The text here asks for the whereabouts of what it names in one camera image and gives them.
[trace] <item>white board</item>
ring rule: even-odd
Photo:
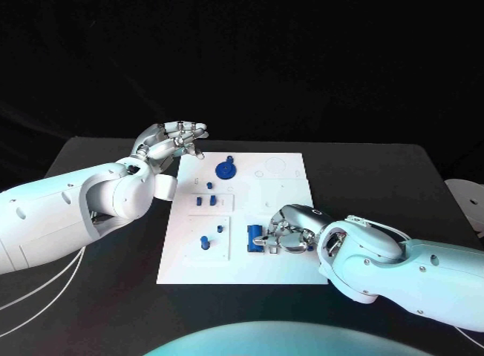
[[[222,180],[215,167],[226,156],[233,158],[236,174]],[[223,205],[209,206],[210,195],[216,203],[223,199]],[[300,154],[205,152],[203,160],[181,156],[157,284],[327,284],[314,251],[270,254],[265,247],[262,253],[246,252],[246,226],[261,225],[265,231],[285,204],[311,206]],[[200,236],[216,239],[207,250],[200,249]]]

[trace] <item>robotic hand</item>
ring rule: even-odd
[[[47,263],[147,212],[153,197],[171,200],[176,178],[160,173],[173,157],[203,158],[194,122],[151,125],[115,163],[30,182],[0,193],[0,274]]]
[[[402,238],[397,243],[381,229]],[[484,332],[484,252],[410,237],[349,215],[335,221],[303,205],[285,205],[255,245],[300,253],[316,245],[319,272],[359,303],[378,295],[410,313]]]

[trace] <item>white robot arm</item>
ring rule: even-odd
[[[379,228],[402,238],[397,243]],[[285,205],[255,245],[300,253],[316,245],[319,272],[359,303],[378,295],[410,313],[484,332],[484,252],[423,240],[362,218],[343,221],[303,205]]]
[[[154,124],[115,163],[62,174],[0,193],[0,274],[47,263],[140,218],[153,197],[171,200],[171,158],[202,158],[192,141],[203,124]]]

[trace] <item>blue knob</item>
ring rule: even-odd
[[[215,174],[220,179],[231,179],[236,173],[233,166],[233,158],[228,156],[225,162],[219,163],[215,167]]]
[[[207,250],[209,249],[209,241],[207,241],[207,237],[206,236],[202,236],[200,237],[200,248],[203,250]]]

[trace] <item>table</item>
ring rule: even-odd
[[[75,137],[47,177],[114,162],[132,139]],[[415,145],[199,142],[203,151],[300,152],[313,203],[335,219],[378,221],[413,238],[482,249],[427,154]],[[166,174],[176,175],[177,163]],[[140,355],[177,337],[226,323],[293,320],[387,337],[434,355],[477,355],[451,326],[407,313],[379,297],[355,303],[327,286],[161,286],[154,284],[170,203],[86,247],[80,269],[53,306],[0,339],[0,355]],[[39,286],[72,255],[0,276],[0,305]],[[0,332],[23,322],[66,277],[0,312]],[[469,333],[484,343],[484,334]]]

